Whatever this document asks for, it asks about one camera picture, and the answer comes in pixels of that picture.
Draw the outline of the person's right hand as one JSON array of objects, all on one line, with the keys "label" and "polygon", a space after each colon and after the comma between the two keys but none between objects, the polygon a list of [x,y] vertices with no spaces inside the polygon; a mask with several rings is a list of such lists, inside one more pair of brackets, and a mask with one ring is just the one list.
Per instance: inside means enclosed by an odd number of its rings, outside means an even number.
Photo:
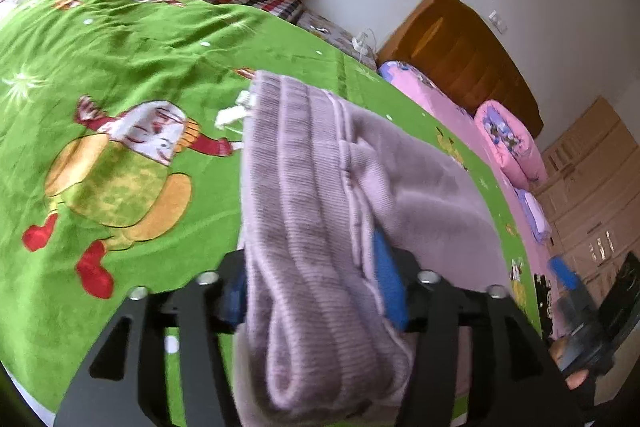
[{"label": "person's right hand", "polygon": [[[567,339],[565,337],[561,337],[557,340],[554,340],[551,343],[551,347],[549,348],[549,353],[553,361],[555,361],[556,365],[560,365],[564,351],[566,349]],[[571,373],[565,378],[565,382],[570,390],[578,388],[589,376],[588,369],[579,369],[579,371]]]}]

